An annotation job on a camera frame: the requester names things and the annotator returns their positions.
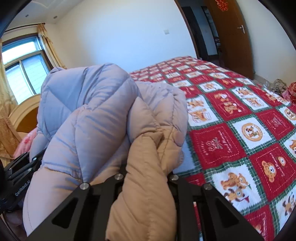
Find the puffer jacket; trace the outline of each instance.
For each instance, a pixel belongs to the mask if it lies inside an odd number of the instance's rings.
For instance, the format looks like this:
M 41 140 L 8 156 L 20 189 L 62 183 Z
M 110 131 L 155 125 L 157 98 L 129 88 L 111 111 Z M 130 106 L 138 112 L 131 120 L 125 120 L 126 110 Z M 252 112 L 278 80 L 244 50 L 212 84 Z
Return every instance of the puffer jacket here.
M 181 90 L 134 82 L 114 64 L 55 68 L 42 85 L 37 119 L 30 155 L 47 150 L 24 201 L 28 235 L 82 182 L 102 183 L 126 161 L 106 239 L 175 239 L 167 175 L 180 164 L 187 130 Z

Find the beige curtain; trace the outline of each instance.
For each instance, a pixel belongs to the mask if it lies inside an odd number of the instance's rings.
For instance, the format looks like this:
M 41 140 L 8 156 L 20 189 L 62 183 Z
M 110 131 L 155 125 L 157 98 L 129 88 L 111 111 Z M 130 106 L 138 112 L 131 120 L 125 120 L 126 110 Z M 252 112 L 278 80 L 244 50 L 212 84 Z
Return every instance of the beige curtain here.
M 21 141 L 8 118 L 16 106 L 17 101 L 8 84 L 2 61 L 2 40 L 0 39 L 0 158 L 4 165 L 13 159 L 13 153 Z
M 57 56 L 57 53 L 54 49 L 52 41 L 49 39 L 47 31 L 43 23 L 37 25 L 37 32 L 40 42 L 44 48 L 44 51 L 52 64 L 53 67 L 62 67 L 66 69 L 66 66 L 62 63 L 62 61 Z

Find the door handle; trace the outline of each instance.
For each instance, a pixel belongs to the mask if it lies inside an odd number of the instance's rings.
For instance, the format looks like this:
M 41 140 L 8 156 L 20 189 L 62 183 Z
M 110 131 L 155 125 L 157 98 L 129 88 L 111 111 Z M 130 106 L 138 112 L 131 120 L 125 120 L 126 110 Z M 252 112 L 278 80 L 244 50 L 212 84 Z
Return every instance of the door handle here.
M 239 27 L 240 29 L 242 29 L 242 32 L 245 34 L 246 33 L 246 31 L 244 30 L 244 26 L 243 25 L 241 25 L 241 27 Z

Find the wooden door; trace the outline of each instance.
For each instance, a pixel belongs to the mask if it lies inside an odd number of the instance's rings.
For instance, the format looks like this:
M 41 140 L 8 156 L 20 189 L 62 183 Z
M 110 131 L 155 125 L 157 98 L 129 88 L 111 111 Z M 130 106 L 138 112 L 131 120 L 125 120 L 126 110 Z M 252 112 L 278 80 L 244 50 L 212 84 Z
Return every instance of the wooden door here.
M 249 34 L 236 0 L 205 0 L 205 3 L 216 25 L 225 67 L 253 79 Z

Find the red and white checkered bedspread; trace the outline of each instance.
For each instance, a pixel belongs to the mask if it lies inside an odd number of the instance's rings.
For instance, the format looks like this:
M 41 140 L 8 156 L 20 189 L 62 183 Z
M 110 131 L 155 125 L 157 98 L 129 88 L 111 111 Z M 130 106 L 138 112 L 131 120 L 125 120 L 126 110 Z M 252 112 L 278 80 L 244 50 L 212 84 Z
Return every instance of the red and white checkered bedspread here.
M 189 182 L 211 182 L 267 241 L 287 221 L 296 198 L 296 106 L 244 76 L 192 57 L 131 73 L 164 82 L 187 98 L 184 163 Z

